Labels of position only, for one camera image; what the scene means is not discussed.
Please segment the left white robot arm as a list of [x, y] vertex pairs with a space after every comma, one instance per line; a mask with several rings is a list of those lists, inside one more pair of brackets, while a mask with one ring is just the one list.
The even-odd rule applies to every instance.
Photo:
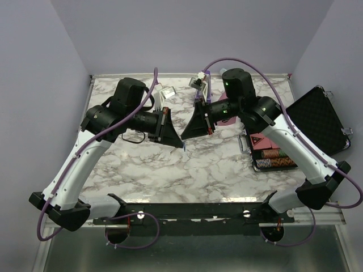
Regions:
[[183, 148], [170, 108], [157, 106], [151, 92], [142, 81], [120, 80], [111, 97], [87, 111], [61, 170], [42, 192], [33, 192], [29, 202], [68, 231], [76, 231], [89, 219], [121, 223], [126, 216], [122, 199], [113, 194], [90, 199], [79, 195], [99, 159], [128, 129], [147, 134], [154, 143]]

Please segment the purple metronome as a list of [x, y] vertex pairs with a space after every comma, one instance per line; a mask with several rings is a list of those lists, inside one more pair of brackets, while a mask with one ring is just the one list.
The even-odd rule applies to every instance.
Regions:
[[211, 75], [210, 75], [210, 71], [207, 70], [206, 72], [206, 96], [204, 96], [204, 94], [199, 91], [199, 90], [196, 90], [195, 92], [195, 99], [194, 99], [194, 102], [198, 101], [200, 98], [204, 98], [205, 101], [207, 103], [211, 103], [212, 102], [212, 90], [211, 90]]

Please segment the pink metronome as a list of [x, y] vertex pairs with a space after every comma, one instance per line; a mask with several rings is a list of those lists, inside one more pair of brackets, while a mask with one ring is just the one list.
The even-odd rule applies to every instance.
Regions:
[[218, 126], [229, 126], [236, 123], [236, 117], [227, 118], [217, 122]]

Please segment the red playing card deck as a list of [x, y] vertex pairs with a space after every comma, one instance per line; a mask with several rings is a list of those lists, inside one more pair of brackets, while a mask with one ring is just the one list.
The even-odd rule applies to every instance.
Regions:
[[250, 140], [254, 150], [278, 149], [278, 145], [262, 133], [250, 134]]

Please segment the orange poker chip roll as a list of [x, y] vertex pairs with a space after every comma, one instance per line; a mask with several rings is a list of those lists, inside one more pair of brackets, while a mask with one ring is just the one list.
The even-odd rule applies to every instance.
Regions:
[[263, 150], [261, 152], [261, 157], [263, 159], [275, 159], [280, 157], [279, 150]]

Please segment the green poker chip roll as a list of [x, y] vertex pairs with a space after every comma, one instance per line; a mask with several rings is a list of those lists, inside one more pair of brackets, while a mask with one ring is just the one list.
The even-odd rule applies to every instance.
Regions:
[[288, 157], [288, 155], [283, 150], [279, 150], [278, 154], [280, 158]]

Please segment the blue orange chip roll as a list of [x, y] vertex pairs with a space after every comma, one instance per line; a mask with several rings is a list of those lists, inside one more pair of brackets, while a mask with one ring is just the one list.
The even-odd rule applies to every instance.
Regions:
[[295, 166], [296, 166], [295, 162], [289, 158], [256, 160], [257, 168], [278, 168], [278, 167], [295, 167]]

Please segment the black poker chip case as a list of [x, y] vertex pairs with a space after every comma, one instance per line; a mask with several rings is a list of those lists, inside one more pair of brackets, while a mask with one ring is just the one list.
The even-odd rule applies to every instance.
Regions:
[[[315, 86], [286, 109], [291, 121], [325, 154], [332, 156], [351, 146], [351, 141], [343, 133], [343, 125], [334, 110], [328, 92], [322, 86]], [[256, 172], [292, 170], [295, 167], [257, 168], [256, 160], [263, 159], [263, 150], [254, 150], [250, 140], [254, 131], [245, 128], [241, 137], [245, 137], [250, 149], [252, 166]]]

